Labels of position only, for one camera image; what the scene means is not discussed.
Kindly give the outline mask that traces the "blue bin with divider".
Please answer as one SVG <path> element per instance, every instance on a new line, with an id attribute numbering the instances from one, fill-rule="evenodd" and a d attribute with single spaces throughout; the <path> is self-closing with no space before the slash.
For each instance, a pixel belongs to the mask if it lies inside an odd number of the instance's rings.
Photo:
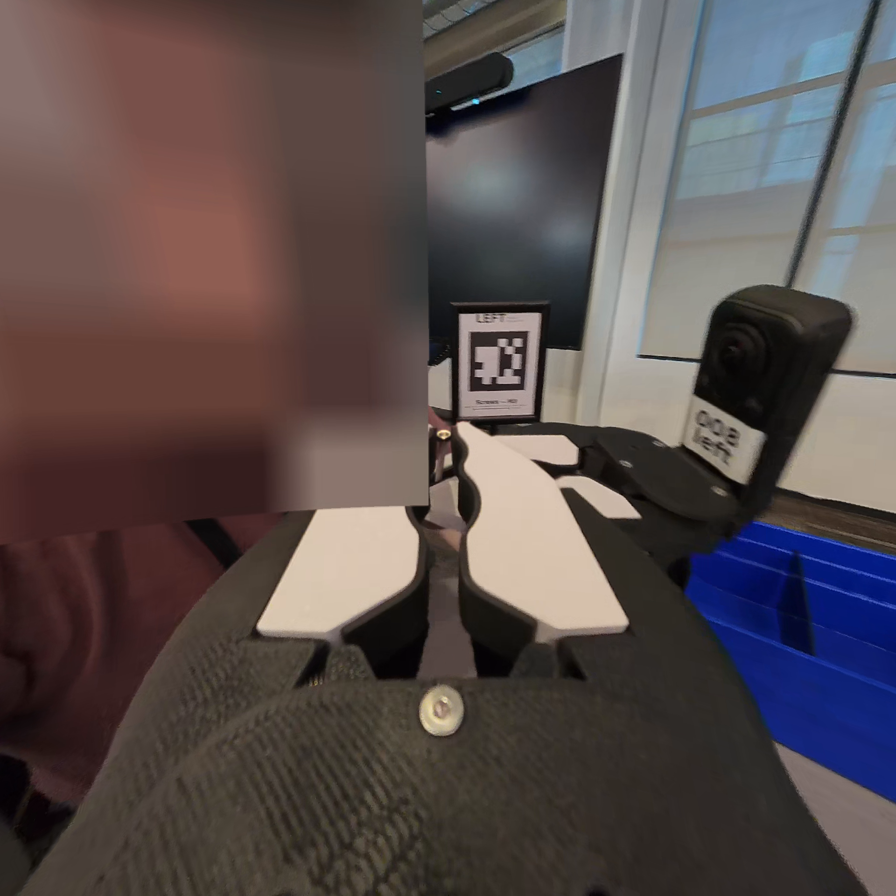
<path id="1" fill-rule="evenodd" d="M 895 558 L 755 522 L 695 554 L 686 595 L 773 739 L 895 800 Z"/>

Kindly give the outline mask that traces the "large shaded window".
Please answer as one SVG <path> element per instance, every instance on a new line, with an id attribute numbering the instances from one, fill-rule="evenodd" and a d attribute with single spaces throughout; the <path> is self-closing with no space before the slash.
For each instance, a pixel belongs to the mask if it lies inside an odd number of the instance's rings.
<path id="1" fill-rule="evenodd" d="M 723 297 L 849 305 L 850 375 L 894 376 L 894 2 L 703 2 L 640 355 L 697 360 Z"/>

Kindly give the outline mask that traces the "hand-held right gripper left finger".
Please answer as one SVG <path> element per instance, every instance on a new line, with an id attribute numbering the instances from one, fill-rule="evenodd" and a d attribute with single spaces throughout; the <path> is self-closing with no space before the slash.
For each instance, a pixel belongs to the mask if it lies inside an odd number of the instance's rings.
<path id="1" fill-rule="evenodd" d="M 414 510 L 315 511 L 256 632 L 357 647 L 375 676 L 417 676 L 429 633 L 429 546 Z"/>

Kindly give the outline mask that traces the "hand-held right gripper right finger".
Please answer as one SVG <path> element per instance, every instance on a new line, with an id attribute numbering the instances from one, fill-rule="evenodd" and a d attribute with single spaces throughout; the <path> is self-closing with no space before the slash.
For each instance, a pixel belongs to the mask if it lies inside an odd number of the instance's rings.
<path id="1" fill-rule="evenodd" d="M 509 678 L 529 648 L 630 633 L 623 608 L 556 479 L 508 438 L 454 429 L 461 622 L 478 678 Z"/>

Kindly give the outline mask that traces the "framed tag sign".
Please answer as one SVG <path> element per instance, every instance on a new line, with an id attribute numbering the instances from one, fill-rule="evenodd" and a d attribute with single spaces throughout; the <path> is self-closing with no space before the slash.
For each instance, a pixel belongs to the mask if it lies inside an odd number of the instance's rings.
<path id="1" fill-rule="evenodd" d="M 454 420 L 485 427 L 539 422 L 550 305 L 456 302 L 452 310 Z"/>

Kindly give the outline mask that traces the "large black wall screen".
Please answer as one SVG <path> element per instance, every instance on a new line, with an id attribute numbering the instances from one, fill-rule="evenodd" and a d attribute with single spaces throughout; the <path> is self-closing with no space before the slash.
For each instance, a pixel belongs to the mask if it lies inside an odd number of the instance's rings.
<path id="1" fill-rule="evenodd" d="M 547 346 L 579 350 L 623 55 L 427 120 L 429 338 L 452 304 L 550 305 Z"/>

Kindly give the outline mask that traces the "black video bar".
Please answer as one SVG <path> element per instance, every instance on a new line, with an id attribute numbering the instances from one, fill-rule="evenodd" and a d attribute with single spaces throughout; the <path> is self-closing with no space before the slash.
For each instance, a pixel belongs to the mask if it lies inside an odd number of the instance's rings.
<path id="1" fill-rule="evenodd" d="M 492 52 L 454 69 L 428 78 L 425 83 L 427 117 L 501 91 L 511 84 L 514 74 L 508 56 Z"/>

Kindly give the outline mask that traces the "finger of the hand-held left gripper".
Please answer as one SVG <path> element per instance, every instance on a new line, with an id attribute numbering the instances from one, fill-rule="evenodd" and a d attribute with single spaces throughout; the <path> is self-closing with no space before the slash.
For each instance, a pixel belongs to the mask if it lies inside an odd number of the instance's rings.
<path id="1" fill-rule="evenodd" d="M 564 434 L 496 434 L 492 438 L 532 462 L 549 466 L 580 464 L 580 447 Z"/>
<path id="2" fill-rule="evenodd" d="M 617 491 L 588 476 L 561 476 L 556 487 L 575 491 L 602 516 L 610 520 L 641 520 L 642 515 Z"/>

